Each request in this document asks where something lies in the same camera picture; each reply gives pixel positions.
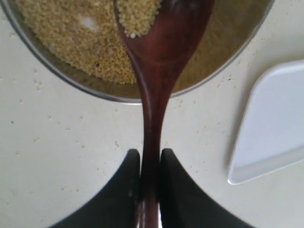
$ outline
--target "wooden spoon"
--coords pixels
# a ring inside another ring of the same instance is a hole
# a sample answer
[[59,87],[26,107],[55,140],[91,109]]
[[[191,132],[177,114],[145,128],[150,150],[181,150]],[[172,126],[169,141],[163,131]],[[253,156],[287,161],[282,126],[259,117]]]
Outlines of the wooden spoon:
[[173,87],[206,30],[214,0],[163,0],[146,36],[119,34],[138,81],[143,108],[144,141],[140,178],[139,227],[158,227],[158,173],[162,122]]

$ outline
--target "stainless steel bowl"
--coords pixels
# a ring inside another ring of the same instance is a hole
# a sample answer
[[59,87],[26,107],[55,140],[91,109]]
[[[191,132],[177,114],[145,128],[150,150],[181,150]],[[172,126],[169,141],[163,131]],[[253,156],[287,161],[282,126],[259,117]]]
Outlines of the stainless steel bowl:
[[[225,69],[247,46],[262,25],[274,0],[216,0],[209,27],[200,44],[203,58],[194,56],[190,64],[200,67],[197,74],[182,74],[172,97],[206,83]],[[90,76],[55,57],[25,24],[16,0],[0,0],[13,28],[30,51],[56,76],[91,95],[122,103],[140,103],[137,84],[120,85]]]

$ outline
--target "white container lid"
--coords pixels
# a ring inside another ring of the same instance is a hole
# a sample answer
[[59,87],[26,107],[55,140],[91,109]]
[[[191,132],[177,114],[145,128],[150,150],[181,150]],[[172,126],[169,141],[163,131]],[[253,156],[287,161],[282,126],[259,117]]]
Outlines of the white container lid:
[[277,65],[252,89],[230,160],[241,184],[304,160],[304,60]]

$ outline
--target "speckled countertop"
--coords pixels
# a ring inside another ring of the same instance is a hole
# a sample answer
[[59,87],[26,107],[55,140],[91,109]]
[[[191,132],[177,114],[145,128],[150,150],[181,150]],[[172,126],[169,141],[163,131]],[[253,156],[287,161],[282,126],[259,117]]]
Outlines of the speckled countertop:
[[[246,184],[228,161],[255,80],[304,59],[304,0],[276,0],[245,51],[217,77],[171,99],[162,146],[220,205],[258,228],[303,227],[304,164]],[[142,147],[141,106],[82,93],[36,60],[0,11],[0,227],[44,228],[81,207]]]

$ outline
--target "black object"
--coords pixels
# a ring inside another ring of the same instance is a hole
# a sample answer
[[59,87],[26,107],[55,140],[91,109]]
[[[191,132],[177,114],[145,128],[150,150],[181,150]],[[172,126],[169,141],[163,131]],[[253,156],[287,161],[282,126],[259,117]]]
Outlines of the black object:
[[[252,228],[204,193],[171,149],[161,155],[158,194],[163,228]],[[139,153],[130,150],[94,198],[51,228],[135,228],[139,173]]]

